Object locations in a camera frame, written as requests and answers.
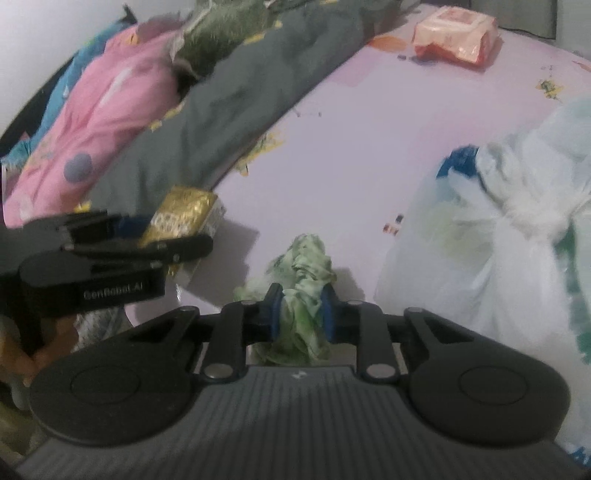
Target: crumpled green fabric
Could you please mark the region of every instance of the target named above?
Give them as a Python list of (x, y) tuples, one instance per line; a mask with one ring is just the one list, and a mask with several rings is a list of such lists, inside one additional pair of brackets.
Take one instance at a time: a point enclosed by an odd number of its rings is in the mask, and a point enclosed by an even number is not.
[(247, 38), (273, 25), (277, 15), (264, 0), (198, 1), (194, 18), (175, 41), (172, 50), (176, 65), (196, 77), (205, 77)]
[(328, 359), (320, 294), (334, 281), (336, 274), (322, 240), (316, 235), (300, 235), (285, 254), (269, 264), (263, 277), (252, 278), (236, 289), (236, 300), (259, 301), (272, 283), (283, 286), (279, 338), (254, 345), (257, 363), (300, 366)]

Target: white plastic bag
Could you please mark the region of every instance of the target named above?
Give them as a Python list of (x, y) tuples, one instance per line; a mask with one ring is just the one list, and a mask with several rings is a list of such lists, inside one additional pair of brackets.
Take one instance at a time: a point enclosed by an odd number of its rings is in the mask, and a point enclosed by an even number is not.
[(571, 390), (557, 441), (591, 449), (591, 99), (481, 148), (476, 168), (422, 185), (376, 302), (423, 307), (554, 367)]

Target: gray blanket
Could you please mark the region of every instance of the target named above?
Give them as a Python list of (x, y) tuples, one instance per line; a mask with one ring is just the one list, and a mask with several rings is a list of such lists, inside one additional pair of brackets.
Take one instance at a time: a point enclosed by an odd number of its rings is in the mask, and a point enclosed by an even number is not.
[(174, 185), (212, 189), (307, 92), (391, 29), (399, 4), (311, 1), (285, 12), (282, 28), (240, 45), (191, 89), (178, 115), (119, 155), (91, 190), (92, 207), (151, 215)]

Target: pink package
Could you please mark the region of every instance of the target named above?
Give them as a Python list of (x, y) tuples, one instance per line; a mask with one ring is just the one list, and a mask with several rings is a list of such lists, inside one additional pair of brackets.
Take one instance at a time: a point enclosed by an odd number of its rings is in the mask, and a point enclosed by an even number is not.
[(461, 7), (441, 7), (414, 29), (419, 57), (435, 55), (483, 66), (497, 39), (496, 19)]

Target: round black pad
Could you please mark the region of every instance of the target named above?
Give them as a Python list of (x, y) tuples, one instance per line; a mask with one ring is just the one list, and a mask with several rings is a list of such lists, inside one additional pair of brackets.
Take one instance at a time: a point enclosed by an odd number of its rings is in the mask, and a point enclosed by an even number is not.
[(410, 399), (443, 434), (495, 446), (552, 438), (570, 402), (555, 370), (483, 342), (438, 349), (411, 375)]
[(187, 375), (149, 343), (101, 345), (37, 375), (30, 404), (41, 426), (86, 446), (131, 443), (170, 426), (191, 397)]
[(486, 405), (510, 405), (525, 397), (527, 382), (508, 368), (476, 367), (462, 374), (460, 389)]

